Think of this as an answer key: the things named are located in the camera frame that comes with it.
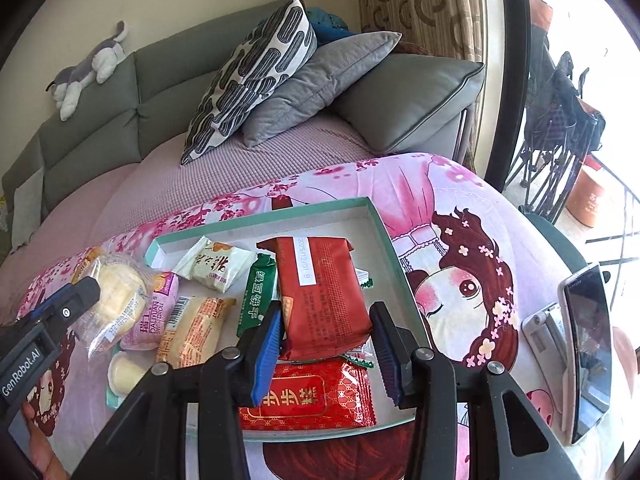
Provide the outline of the person's left hand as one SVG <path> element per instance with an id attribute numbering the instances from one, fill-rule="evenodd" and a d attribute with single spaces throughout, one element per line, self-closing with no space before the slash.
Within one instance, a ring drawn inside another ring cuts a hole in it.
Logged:
<path id="1" fill-rule="evenodd" d="M 43 480 L 68 480 L 70 475 L 53 452 L 49 440 L 35 424 L 35 411 L 28 402 L 22 404 L 22 413 L 29 431 L 29 454 L 32 464 Z"/>

